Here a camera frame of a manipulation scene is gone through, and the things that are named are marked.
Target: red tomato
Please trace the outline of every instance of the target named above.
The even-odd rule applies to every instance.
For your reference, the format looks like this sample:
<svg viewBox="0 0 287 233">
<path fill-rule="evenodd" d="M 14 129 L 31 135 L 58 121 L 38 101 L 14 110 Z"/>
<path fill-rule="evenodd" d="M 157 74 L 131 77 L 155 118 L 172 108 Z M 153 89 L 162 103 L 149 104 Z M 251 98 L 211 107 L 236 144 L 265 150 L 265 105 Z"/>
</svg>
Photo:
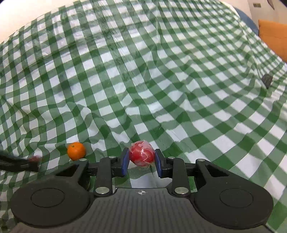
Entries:
<svg viewBox="0 0 287 233">
<path fill-rule="evenodd" d="M 129 159 L 137 166 L 148 167 L 154 162 L 155 152 L 147 141 L 137 141 L 129 148 Z"/>
</svg>

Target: green checkered tablecloth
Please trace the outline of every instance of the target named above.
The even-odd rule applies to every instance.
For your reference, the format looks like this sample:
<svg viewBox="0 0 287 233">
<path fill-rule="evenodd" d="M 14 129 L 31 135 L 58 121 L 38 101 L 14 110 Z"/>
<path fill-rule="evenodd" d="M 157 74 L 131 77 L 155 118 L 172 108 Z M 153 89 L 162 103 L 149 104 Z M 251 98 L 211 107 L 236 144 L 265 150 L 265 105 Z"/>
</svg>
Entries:
<svg viewBox="0 0 287 233">
<path fill-rule="evenodd" d="M 268 226 L 286 233 L 286 70 L 216 0 L 77 1 L 39 17 L 0 44 L 0 149 L 42 157 L 40 173 L 1 171 L 1 229 L 15 225 L 12 194 L 68 163 L 69 143 L 95 162 L 144 139 L 261 185 L 274 200 Z M 113 182 L 170 180 L 130 163 Z"/>
</svg>

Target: white wall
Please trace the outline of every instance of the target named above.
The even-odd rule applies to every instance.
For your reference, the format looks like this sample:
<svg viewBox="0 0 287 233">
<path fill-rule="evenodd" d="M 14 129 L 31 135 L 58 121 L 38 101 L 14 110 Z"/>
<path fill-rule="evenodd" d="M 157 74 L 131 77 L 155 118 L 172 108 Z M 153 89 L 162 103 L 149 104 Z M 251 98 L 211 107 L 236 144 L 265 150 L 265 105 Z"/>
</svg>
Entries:
<svg viewBox="0 0 287 233">
<path fill-rule="evenodd" d="M 273 0 L 277 22 L 287 24 L 287 7 L 279 0 Z"/>
<path fill-rule="evenodd" d="M 277 21 L 278 17 L 273 8 L 269 5 L 267 0 L 248 0 L 250 12 L 252 15 L 252 20 L 258 26 L 258 20 L 269 20 L 269 21 Z M 261 8 L 257 8 L 253 6 L 253 3 L 260 3 Z"/>
<path fill-rule="evenodd" d="M 39 16 L 75 0 L 4 0 L 0 5 L 0 43 Z"/>
</svg>

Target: metal screw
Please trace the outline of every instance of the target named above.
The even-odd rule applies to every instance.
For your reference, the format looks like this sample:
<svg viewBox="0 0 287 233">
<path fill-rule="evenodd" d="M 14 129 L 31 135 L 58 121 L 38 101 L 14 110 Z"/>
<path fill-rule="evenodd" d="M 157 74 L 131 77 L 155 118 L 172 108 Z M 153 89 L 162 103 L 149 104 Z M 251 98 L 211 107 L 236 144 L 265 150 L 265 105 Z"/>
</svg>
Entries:
<svg viewBox="0 0 287 233">
<path fill-rule="evenodd" d="M 187 194 L 188 193 L 188 189 L 185 188 L 185 187 L 177 187 L 177 188 L 174 189 L 174 191 L 177 194 Z"/>
<path fill-rule="evenodd" d="M 98 193 L 98 194 L 106 194 L 109 191 L 110 191 L 110 189 L 107 188 L 107 187 L 98 187 L 98 188 L 96 188 L 96 193 Z"/>
</svg>

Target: orange pillow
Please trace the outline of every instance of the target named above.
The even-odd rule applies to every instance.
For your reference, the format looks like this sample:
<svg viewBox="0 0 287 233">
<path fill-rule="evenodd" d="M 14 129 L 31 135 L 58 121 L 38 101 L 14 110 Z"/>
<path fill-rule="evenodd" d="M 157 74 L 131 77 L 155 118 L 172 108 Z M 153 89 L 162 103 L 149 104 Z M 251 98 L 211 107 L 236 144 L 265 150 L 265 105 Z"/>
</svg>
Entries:
<svg viewBox="0 0 287 233">
<path fill-rule="evenodd" d="M 258 20 L 259 37 L 287 62 L 287 24 Z"/>
</svg>

